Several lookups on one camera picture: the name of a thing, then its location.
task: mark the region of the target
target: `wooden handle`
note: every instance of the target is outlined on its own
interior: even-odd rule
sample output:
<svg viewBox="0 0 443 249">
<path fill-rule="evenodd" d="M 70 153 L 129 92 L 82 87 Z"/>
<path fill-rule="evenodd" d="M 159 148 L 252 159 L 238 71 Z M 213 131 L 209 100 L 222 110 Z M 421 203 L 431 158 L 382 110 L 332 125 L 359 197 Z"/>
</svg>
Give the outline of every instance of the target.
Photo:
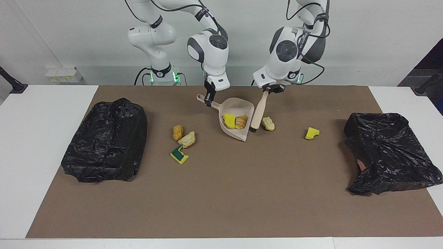
<svg viewBox="0 0 443 249">
<path fill-rule="evenodd" d="M 201 95 L 201 94 L 197 94 L 197 100 L 200 101 L 200 102 L 202 102 L 203 104 L 206 104 L 206 103 L 205 103 L 205 96 L 203 96 L 203 95 Z M 211 103 L 211 107 L 214 108 L 214 109 L 220 110 L 220 104 L 219 104 L 219 103 L 216 103 L 216 102 L 214 102 L 214 101 L 212 101 L 212 103 Z"/>
<path fill-rule="evenodd" d="M 266 99 L 268 98 L 269 91 L 266 90 L 261 96 L 260 102 L 258 102 L 255 108 L 254 117 L 251 121 L 251 128 L 258 129 L 260 127 L 261 119 L 263 118 L 264 109 L 266 108 Z"/>
</svg>

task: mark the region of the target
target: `brown paper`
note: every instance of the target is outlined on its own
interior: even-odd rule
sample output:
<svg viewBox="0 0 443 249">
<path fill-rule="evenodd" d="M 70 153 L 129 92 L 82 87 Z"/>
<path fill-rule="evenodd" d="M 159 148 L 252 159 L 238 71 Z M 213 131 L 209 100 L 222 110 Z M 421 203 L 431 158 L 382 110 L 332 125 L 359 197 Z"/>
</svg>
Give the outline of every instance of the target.
<svg viewBox="0 0 443 249">
<path fill-rule="evenodd" d="M 125 97 L 148 116 L 139 174 L 131 182 L 78 183 L 59 170 L 27 238 L 443 236 L 426 189 L 354 196 L 358 172 L 343 128 L 352 112 L 378 113 L 368 87 L 297 86 L 268 97 L 276 128 L 224 134 L 216 110 L 195 99 L 203 87 L 100 86 L 99 101 Z M 231 87 L 222 102 L 257 104 L 261 91 Z M 178 164 L 172 129 L 196 132 Z M 305 140 L 308 127 L 320 130 Z"/>
</svg>

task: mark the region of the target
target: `green sponge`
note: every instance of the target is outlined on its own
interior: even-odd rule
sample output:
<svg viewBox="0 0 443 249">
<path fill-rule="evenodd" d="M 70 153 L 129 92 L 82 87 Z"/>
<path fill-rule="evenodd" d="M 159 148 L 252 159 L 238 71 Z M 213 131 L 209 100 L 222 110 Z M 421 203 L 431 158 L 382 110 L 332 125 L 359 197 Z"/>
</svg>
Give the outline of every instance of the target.
<svg viewBox="0 0 443 249">
<path fill-rule="evenodd" d="M 171 152 L 172 158 L 174 158 L 179 164 L 183 164 L 189 158 L 189 156 L 180 151 L 182 148 L 183 145 L 180 145 L 178 148 Z"/>
</svg>

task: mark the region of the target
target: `croissant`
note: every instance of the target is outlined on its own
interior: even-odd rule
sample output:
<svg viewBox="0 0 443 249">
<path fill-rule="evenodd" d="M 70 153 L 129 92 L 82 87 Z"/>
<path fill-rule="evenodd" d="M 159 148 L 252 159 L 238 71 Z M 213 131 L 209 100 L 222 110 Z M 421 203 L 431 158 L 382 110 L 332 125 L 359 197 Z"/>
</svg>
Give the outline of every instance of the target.
<svg viewBox="0 0 443 249">
<path fill-rule="evenodd" d="M 244 129 L 246 127 L 246 121 L 248 121 L 248 116 L 241 115 L 235 118 L 235 129 Z"/>
</svg>

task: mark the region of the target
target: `electrical socket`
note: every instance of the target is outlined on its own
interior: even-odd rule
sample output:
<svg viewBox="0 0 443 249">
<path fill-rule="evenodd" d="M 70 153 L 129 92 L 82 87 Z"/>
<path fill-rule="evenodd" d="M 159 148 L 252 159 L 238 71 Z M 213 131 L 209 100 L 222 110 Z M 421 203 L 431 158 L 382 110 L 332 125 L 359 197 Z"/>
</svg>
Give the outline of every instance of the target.
<svg viewBox="0 0 443 249">
<path fill-rule="evenodd" d="M 60 67 L 48 68 L 46 78 L 48 78 L 51 83 L 79 83 L 82 75 L 75 67 Z"/>
</svg>

